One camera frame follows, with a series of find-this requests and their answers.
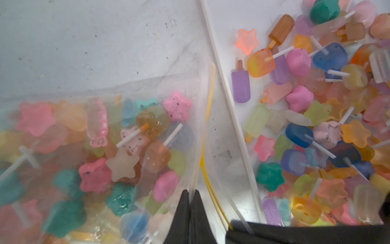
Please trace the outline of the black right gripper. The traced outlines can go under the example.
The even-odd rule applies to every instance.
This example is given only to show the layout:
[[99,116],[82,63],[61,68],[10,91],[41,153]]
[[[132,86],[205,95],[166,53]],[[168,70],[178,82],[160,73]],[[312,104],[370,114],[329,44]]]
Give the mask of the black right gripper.
[[249,223],[254,233],[243,227],[229,230],[227,244],[388,244],[390,242],[390,196],[387,195],[379,216],[384,225],[335,227],[278,227]]

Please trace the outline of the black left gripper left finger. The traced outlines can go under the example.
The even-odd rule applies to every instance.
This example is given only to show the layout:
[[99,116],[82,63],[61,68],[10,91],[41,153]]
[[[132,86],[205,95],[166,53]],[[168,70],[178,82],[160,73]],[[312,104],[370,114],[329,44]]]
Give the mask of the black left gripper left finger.
[[190,243],[190,201],[188,190],[183,190],[164,244]]

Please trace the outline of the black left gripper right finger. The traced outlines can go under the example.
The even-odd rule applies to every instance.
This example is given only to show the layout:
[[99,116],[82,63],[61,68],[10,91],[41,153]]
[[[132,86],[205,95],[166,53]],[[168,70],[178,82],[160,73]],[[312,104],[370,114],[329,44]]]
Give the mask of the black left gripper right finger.
[[217,244],[198,190],[195,190],[190,204],[190,243]]

